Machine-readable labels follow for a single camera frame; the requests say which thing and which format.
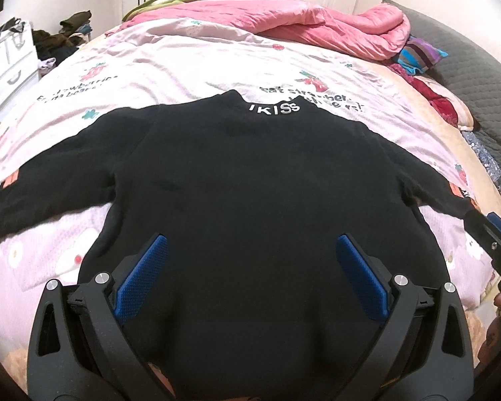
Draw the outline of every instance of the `sweatshirt sleeve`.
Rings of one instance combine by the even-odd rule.
[[[381,147],[397,168],[404,198],[430,205],[435,211],[459,219],[476,208],[472,199],[457,195],[454,191],[456,186],[437,170],[389,140],[380,136],[379,139]]]
[[[115,169],[148,128],[141,112],[115,110],[25,163],[0,185],[0,238],[112,201]]]

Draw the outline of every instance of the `gray bedspread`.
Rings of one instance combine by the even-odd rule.
[[[484,49],[452,28],[401,6],[412,25],[412,35],[447,53],[428,75],[463,100],[481,130],[477,137],[501,166],[501,64]]]

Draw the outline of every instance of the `cabinet handle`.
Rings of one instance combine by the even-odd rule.
[[[20,39],[20,40],[18,41],[18,43],[17,43],[17,41],[15,40],[15,36],[12,36],[12,37],[11,37],[11,42],[13,42],[13,45],[15,45],[15,48],[16,48],[16,49],[21,49],[21,48],[24,46],[24,44],[26,43],[26,41],[22,39],[22,36],[21,36],[21,34],[20,34],[20,33],[17,35],[17,38],[18,38],[18,39]]]
[[[22,69],[19,71],[16,77],[12,78],[11,80],[7,80],[7,84],[15,84],[20,78],[21,71]]]

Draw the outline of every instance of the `drawer handle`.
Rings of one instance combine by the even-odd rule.
[[[17,44],[17,42],[15,41],[15,36],[13,36],[13,37],[11,38],[11,40],[13,41],[13,44],[15,45],[15,48],[16,48],[16,49],[21,49],[21,48],[24,46],[24,44],[26,43],[26,41],[25,41],[25,40],[22,40],[22,36],[20,35],[20,33],[19,33],[19,36],[17,36],[17,37],[19,37],[19,38],[20,38],[20,41],[19,41],[19,43],[18,43],[18,44]]]
[[[7,80],[7,84],[15,84],[19,80],[21,72],[22,72],[22,69],[19,71],[19,73],[17,74],[16,77],[14,77],[11,80]]]

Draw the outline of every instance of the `bed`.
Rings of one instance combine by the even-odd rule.
[[[259,104],[302,95],[359,120],[467,190],[483,213],[501,217],[501,194],[460,132],[386,66],[191,18],[152,20],[99,37],[45,76],[0,126],[0,183],[116,108],[180,104],[230,89]],[[0,359],[25,351],[45,283],[76,283],[110,207],[68,213],[0,240]],[[489,257],[460,220],[427,206],[421,211],[464,308],[476,309],[498,280]],[[25,353],[19,357],[7,367],[25,387],[18,371]]]
[[[449,52],[430,76],[458,95],[479,121],[477,136],[501,166],[501,64],[462,34],[415,10],[384,0],[408,16],[412,34]]]

